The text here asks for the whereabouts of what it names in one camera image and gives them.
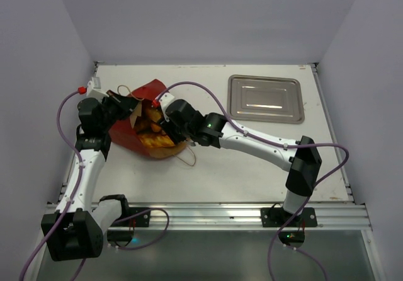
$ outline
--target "white table surface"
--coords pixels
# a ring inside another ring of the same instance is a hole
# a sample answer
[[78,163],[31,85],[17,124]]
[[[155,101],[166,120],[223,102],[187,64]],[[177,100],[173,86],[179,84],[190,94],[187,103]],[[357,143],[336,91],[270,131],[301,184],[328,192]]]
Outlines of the white table surface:
[[[119,84],[135,89],[157,78],[166,86],[196,81],[210,88],[227,107],[228,78],[233,74],[294,78],[300,82],[305,121],[299,125],[240,121],[268,134],[316,142],[330,142],[324,110],[310,66],[99,66],[103,89],[116,91]],[[215,102],[194,86],[174,88],[172,94],[189,101],[202,114],[219,112]],[[177,158],[148,159],[115,144],[111,145],[94,193],[125,194],[129,202],[282,202],[287,172],[250,155],[214,147],[196,146],[197,164],[189,167]],[[323,159],[320,175],[338,164],[333,148],[319,149]],[[185,150],[180,156],[191,160]],[[311,201],[348,200],[340,171],[317,187]]]

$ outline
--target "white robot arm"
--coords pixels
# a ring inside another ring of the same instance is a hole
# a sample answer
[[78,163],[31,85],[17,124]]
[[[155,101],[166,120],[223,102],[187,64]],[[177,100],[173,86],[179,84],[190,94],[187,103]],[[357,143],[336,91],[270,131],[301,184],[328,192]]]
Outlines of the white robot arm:
[[[65,195],[55,213],[44,215],[42,219],[42,230],[46,234],[66,207],[66,203],[71,201],[58,230],[47,241],[51,257],[55,261],[98,257],[107,229],[117,219],[129,216],[128,202],[124,195],[103,197],[93,212],[91,203],[98,175],[105,164],[111,144],[108,131],[117,120],[130,116],[138,100],[116,95],[111,91],[103,92],[96,78],[88,84],[87,96],[77,106],[81,124],[77,128],[76,148],[80,151],[83,165],[78,191],[70,200],[80,166],[76,156]],[[312,144],[312,139],[305,136],[300,140],[273,137],[232,121],[243,130],[239,132],[223,115],[210,113],[203,116],[185,100],[176,100],[169,93],[164,94],[159,102],[164,114],[159,124],[173,142],[192,140],[201,146],[245,152],[287,171],[288,191],[283,204],[286,213],[296,213],[306,198],[311,196],[321,166],[321,158],[315,147],[281,148],[253,139],[245,133],[280,142],[284,146]]]

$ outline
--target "white wall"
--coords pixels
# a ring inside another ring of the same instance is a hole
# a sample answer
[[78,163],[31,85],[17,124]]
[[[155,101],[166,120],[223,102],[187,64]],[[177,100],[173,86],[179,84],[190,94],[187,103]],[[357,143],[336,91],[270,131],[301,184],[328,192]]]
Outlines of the white wall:
[[[1,280],[17,280],[57,197],[71,152],[56,111],[92,68],[62,0],[0,0]],[[62,123],[71,138],[76,115],[72,101]]]
[[356,0],[319,64],[356,200],[389,280],[402,280],[403,0]]
[[96,60],[319,62],[354,0],[63,0]]

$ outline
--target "stainless steel tray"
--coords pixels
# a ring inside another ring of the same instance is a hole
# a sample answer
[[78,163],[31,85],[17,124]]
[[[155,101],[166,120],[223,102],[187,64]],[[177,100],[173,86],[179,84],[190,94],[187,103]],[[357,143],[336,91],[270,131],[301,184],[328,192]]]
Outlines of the stainless steel tray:
[[302,123],[300,83],[291,78],[233,75],[228,82],[228,113],[241,120]]

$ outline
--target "metal base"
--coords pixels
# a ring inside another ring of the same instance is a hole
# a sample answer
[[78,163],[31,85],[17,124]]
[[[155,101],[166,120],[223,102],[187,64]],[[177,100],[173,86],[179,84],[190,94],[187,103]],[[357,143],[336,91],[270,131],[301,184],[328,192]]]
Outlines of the metal base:
[[[291,214],[286,215],[285,211],[281,207],[265,207],[260,210],[260,213],[263,227],[280,227],[291,216]],[[304,208],[301,214],[294,218],[294,220],[291,221],[288,226],[300,228],[302,225],[304,225],[304,227],[317,227],[314,208]]]
[[[262,208],[271,208],[273,204],[129,204],[130,207],[163,208],[170,216],[169,230],[184,231],[262,231],[274,230],[279,226],[263,227]],[[364,205],[352,203],[309,203],[315,210],[317,227],[321,230],[370,230],[370,221]],[[155,211],[150,213],[147,229],[163,229],[166,216]],[[128,227],[111,227],[110,230],[128,230]],[[288,230],[297,227],[286,227]]]
[[[129,216],[135,215],[139,212],[142,212],[144,210],[148,210],[148,207],[130,207],[128,212]],[[138,216],[135,219],[135,227],[148,227],[150,224],[150,214],[145,214],[143,216]],[[122,222],[123,225],[128,226],[129,221]]]

